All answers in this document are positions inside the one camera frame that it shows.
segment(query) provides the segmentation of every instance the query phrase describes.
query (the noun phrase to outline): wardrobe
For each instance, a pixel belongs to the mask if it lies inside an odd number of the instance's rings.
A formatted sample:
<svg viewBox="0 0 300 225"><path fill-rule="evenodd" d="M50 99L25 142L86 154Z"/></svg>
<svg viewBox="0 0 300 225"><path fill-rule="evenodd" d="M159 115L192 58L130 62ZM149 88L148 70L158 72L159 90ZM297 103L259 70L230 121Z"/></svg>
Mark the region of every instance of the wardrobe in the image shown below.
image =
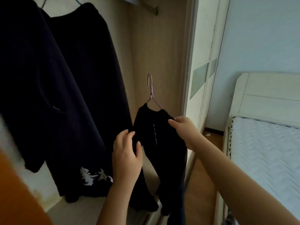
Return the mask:
<svg viewBox="0 0 300 225"><path fill-rule="evenodd" d="M34 0L42 6L44 0ZM215 70L226 21L229 0L78 0L91 2L106 21L126 89L131 118L150 98L147 75L153 79L153 93L173 117L185 115L202 132L208 113ZM158 14L145 7L157 7ZM75 0L47 0L43 9L51 17L68 14L79 7ZM149 108L160 110L151 100ZM44 163L35 174L24 168L5 123L0 118L0 147L13 162L19 176L55 225L96 223L104 198L81 197L68 204L58 194ZM193 161L188 151L187 174ZM144 156L143 170L148 189L156 196L159 178ZM157 212L136 212L129 208L128 224L161 224Z"/></svg>

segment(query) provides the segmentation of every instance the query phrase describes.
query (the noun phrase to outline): frosted glass panel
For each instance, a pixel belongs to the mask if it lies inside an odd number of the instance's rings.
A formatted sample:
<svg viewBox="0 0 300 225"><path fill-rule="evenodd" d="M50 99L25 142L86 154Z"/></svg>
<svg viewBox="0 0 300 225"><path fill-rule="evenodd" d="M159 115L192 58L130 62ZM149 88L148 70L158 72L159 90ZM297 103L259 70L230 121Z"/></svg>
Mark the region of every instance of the frosted glass panel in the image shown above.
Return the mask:
<svg viewBox="0 0 300 225"><path fill-rule="evenodd" d="M212 66L210 68L210 74L209 77L211 77L211 75L215 72L216 69L216 63L217 63L217 59L212 60Z"/></svg>
<svg viewBox="0 0 300 225"><path fill-rule="evenodd" d="M200 87L205 83L208 63L196 68L193 71L192 88L190 91L190 99L196 94Z"/></svg>

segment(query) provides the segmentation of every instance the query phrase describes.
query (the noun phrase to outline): wardrobe door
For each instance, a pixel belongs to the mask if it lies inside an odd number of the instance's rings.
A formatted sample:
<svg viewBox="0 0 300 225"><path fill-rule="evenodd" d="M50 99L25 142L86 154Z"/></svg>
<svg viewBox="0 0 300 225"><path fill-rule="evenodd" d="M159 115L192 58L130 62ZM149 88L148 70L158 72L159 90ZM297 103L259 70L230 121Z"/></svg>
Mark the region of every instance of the wardrobe door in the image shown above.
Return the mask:
<svg viewBox="0 0 300 225"><path fill-rule="evenodd" d="M219 0L196 0L185 115L199 127Z"/></svg>
<svg viewBox="0 0 300 225"><path fill-rule="evenodd" d="M216 18L216 24L215 24L215 30L214 30L214 36L212 42L212 51L211 51L211 56L209 58L210 62L208 65L208 71L206 75L206 87L204 90L201 116L199 120L200 130L203 130L206 124L208 107L212 95L212 87L215 80L215 72L217 68L221 42L223 38L223 31L225 27L228 6L229 6L229 0L219 0L219 7L217 11L217 18Z"/></svg>

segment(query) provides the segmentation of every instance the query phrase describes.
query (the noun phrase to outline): mattress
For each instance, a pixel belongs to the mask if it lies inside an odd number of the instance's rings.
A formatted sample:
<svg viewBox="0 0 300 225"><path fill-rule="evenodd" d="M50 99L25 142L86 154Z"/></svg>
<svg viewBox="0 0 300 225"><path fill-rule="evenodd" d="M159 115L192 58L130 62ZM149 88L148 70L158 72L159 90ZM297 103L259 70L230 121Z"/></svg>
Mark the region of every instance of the mattress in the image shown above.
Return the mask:
<svg viewBox="0 0 300 225"><path fill-rule="evenodd" d="M300 129L235 117L229 155L300 220Z"/></svg>

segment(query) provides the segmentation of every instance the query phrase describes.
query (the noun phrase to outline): white headboard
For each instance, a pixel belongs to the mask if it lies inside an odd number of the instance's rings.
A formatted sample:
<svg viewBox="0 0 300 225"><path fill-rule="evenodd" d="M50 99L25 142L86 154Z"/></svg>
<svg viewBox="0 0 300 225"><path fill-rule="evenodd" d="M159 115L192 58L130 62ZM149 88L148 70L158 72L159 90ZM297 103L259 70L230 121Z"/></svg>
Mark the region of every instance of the white headboard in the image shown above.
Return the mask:
<svg viewBox="0 0 300 225"><path fill-rule="evenodd" d="M229 118L237 116L300 127L300 74L243 73Z"/></svg>

